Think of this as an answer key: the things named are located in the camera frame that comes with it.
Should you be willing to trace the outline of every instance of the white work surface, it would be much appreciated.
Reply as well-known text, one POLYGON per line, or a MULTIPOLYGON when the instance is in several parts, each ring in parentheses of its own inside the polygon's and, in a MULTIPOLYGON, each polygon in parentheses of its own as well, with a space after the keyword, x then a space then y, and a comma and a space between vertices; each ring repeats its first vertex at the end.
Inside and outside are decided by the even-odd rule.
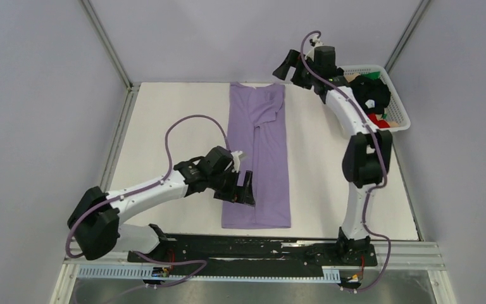
MULTIPOLYGON (((132 186, 166 172, 168 160, 164 136, 179 118, 192 114, 209 115, 226 129, 229 88, 227 83, 143 83, 125 134, 111 190, 132 186)), ((286 85, 285 93, 291 228, 223 229, 222 203, 213 199, 209 189, 163 203, 127 223, 154 223, 169 233, 336 238, 347 206, 348 185, 341 167, 347 139, 342 137, 332 110, 312 91, 286 85)), ((169 146, 176 164, 203 156, 214 146, 224 146, 224 141, 213 122, 193 118, 172 130, 169 146)), ((394 154, 390 161, 388 186, 377 190, 369 226, 391 239, 418 239, 394 154)))

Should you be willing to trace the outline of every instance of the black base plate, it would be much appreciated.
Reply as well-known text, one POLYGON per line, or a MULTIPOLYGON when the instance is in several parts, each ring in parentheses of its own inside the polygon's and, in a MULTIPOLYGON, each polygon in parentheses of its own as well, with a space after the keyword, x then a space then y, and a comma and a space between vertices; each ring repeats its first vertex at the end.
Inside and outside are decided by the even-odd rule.
MULTIPOLYGON (((148 254, 155 260, 168 261, 168 251, 175 253, 178 262, 207 260, 201 271, 204 276, 265 276, 265 277, 322 277, 321 266, 361 266, 361 257, 368 267, 377 266, 375 250, 370 245, 366 252, 350 253, 340 257, 335 253, 335 243, 322 243, 334 239, 298 239, 242 236, 203 236, 167 234, 169 239, 148 254), (283 247, 282 243, 315 241, 302 247, 283 247), (214 258, 236 258, 217 260, 214 258)), ((143 259, 129 253, 129 262, 142 263, 143 259)), ((171 274, 187 275, 199 265, 175 267, 171 274)))

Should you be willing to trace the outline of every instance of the white wall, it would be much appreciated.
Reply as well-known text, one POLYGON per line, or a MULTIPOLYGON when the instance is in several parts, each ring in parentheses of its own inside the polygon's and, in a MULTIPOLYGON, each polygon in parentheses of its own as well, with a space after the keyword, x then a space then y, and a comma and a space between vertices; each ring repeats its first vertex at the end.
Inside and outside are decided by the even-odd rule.
POLYGON ((0 0, 0 304, 49 300, 123 98, 78 1, 0 0))
POLYGON ((92 0, 134 82, 261 82, 312 30, 385 65, 420 0, 92 0))
POLYGON ((486 1, 434 1, 392 71, 416 214, 461 304, 486 303, 486 1))

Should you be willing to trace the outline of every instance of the black cloth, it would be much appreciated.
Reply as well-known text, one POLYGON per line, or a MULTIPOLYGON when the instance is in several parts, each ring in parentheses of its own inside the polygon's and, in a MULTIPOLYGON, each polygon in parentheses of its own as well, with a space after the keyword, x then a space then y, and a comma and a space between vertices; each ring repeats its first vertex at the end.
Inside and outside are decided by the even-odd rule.
POLYGON ((390 104, 390 90, 380 79, 369 79, 365 76, 357 76, 349 87, 353 90, 353 95, 358 104, 366 114, 385 113, 385 108, 390 104), (374 108, 368 108, 366 102, 372 99, 375 101, 374 108))

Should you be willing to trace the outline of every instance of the purple shirt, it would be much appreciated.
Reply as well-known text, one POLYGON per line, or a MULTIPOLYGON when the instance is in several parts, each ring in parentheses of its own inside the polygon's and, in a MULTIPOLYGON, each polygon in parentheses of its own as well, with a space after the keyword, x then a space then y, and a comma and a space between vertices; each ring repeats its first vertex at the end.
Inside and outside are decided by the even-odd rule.
POLYGON ((252 170, 256 206, 223 202, 223 228, 291 227, 284 90, 282 84, 257 88, 230 84, 228 143, 232 151, 247 154, 239 185, 244 172, 252 170))

